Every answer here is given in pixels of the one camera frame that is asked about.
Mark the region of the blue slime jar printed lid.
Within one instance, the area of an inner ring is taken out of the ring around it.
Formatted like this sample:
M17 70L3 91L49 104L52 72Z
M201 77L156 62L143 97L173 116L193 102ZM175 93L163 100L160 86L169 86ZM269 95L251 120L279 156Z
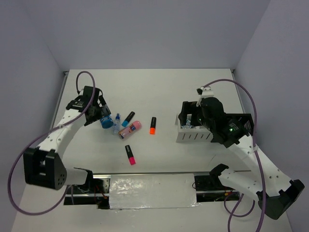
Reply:
M192 115L187 115L185 125L181 125L181 129L195 129L196 127L191 124Z

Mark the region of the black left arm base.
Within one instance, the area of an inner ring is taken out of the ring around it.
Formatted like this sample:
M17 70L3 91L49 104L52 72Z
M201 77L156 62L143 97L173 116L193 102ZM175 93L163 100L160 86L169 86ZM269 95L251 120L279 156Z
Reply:
M94 175L86 186L70 187L64 199L64 205L93 205L97 209L110 209L110 175Z

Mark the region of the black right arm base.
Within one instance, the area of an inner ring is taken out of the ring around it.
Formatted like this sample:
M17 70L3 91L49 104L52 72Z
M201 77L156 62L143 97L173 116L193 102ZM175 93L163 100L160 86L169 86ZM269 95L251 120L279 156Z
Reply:
M230 193L237 192L237 190L226 187L213 180L210 175L195 175L192 188L197 192L207 192L207 193Z

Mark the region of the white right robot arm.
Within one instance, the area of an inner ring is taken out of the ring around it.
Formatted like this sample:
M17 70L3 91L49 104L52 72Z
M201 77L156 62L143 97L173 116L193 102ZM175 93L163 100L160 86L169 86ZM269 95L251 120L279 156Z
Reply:
M274 220L297 200L304 184L292 180L253 144L253 118L251 114L228 114L223 104L215 97L203 98L201 102L185 101L178 115L185 125L191 115L192 126L203 126L218 143L234 153L255 175L254 179L237 174L225 164L210 171L210 184L215 189L223 186L236 189L258 202L265 214Z

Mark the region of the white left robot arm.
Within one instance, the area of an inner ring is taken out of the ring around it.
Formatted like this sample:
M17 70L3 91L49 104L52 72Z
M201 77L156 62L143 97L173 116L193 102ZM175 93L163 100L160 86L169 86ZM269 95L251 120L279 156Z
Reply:
M77 131L105 116L110 110L99 88L85 86L82 95L70 101L58 129L50 133L36 148L23 154L27 184L59 190L64 185L77 186L91 192L95 186L93 173L84 168L65 168L62 157Z

